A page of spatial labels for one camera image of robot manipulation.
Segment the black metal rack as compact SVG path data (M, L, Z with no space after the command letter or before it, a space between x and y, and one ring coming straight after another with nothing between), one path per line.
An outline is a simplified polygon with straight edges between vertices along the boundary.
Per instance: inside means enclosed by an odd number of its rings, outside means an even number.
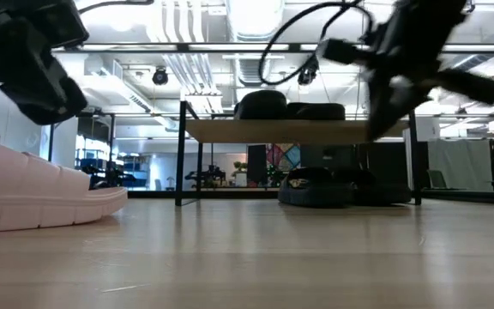
M75 139L75 169L89 178L89 189L117 185L112 159L111 120L93 116L78 118Z

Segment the black metal table frame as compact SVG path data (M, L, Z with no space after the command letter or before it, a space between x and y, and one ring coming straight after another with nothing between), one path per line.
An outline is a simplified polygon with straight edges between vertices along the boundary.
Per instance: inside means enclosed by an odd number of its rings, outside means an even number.
M55 48L55 53L261 53L266 44L257 43L115 43L85 44ZM494 54L494 44L447 44L443 54Z

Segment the black ceiling spotlight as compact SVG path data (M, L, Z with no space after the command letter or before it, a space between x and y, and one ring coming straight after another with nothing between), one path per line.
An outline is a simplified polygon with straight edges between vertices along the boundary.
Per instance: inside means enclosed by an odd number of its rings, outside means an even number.
M318 70L319 70L319 63L317 58L316 57L308 58L298 74L298 85L299 86L310 85L316 79Z
M155 68L154 74L152 76L152 82L154 85L162 86L168 83L168 74L166 73L165 66L158 66Z

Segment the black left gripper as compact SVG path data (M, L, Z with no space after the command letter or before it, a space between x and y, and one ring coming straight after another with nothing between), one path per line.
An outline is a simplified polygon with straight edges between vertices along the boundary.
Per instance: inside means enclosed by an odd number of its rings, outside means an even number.
M87 99L53 57L56 47L30 21L34 1L0 0L0 90L35 124L56 124L77 116ZM62 99L17 88L60 85Z

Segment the black upright panel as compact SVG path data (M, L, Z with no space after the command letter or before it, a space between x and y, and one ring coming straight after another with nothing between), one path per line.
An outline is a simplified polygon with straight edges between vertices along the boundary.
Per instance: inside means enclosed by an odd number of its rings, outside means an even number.
M256 187L265 186L268 183L265 144L248 147L247 179L249 185Z

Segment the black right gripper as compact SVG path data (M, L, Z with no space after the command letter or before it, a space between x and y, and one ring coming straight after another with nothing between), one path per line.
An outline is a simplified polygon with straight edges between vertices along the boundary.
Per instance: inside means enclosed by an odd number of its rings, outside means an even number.
M467 0L396 0L379 26L368 62L370 113L366 137L375 141L398 120L430 100L435 87L494 104L494 79L458 69L441 70L439 55L467 18Z

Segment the black robot station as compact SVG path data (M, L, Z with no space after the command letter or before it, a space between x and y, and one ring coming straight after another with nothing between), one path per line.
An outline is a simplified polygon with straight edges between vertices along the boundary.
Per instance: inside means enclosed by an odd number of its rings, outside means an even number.
M226 173L219 167L210 165L207 171L192 171L184 179L193 182L192 188L217 188L225 184Z

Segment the grey-green curtain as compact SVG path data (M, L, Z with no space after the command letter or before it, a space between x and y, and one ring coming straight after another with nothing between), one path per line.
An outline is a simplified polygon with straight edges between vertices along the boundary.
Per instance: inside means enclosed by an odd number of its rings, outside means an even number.
M491 146L487 140L428 142L429 168L442 173L448 188L493 191Z

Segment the grey chair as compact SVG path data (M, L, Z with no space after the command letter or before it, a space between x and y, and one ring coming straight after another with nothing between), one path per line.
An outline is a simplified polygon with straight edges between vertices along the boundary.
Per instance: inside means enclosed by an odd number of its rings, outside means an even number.
M431 189L445 190L448 188L447 182L443 176L443 173L439 170L427 171L429 184Z

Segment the pink rubber slide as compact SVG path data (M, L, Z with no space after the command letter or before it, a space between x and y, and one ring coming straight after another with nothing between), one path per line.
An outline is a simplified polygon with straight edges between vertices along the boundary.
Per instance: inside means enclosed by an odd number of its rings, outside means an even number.
M92 190L84 172L0 145L0 232L97 221L127 201L123 187Z

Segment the wooden shelf black metal frame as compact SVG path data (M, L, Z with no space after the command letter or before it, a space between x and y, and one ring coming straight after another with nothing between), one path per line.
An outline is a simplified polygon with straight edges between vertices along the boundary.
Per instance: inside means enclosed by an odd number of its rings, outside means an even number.
M364 120L200 119L187 101L179 103L178 154L175 204L184 206L184 152L187 136L198 141L196 170L202 170L203 144L206 143L299 143L322 145L362 144L368 142L368 123Z

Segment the black partition panel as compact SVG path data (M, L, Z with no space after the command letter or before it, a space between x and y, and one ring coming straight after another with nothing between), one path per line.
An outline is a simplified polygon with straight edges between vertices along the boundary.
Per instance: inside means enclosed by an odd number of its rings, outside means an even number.
M428 143L418 142L418 160L422 188L430 186ZM407 158L406 145L403 142L374 143L368 150L368 168L379 181L391 184L410 185L411 160Z

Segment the colourful wall art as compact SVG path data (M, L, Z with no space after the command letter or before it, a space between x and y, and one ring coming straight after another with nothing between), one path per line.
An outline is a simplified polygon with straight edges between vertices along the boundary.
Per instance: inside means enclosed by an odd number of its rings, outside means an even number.
M267 166L289 172L301 165L300 147L294 143L271 143L266 145Z

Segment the small plant in white pot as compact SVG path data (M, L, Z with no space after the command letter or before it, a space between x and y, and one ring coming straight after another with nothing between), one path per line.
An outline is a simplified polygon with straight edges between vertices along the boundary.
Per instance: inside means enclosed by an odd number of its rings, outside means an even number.
M232 173L234 184L236 187L246 187L247 180L247 164L240 161L233 163L235 171Z

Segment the black wall screen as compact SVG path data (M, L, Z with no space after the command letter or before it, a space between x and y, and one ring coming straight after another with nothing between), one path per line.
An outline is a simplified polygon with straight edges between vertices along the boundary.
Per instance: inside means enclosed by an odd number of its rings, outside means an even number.
M301 145L302 167L325 167L335 170L356 168L358 163L352 145Z

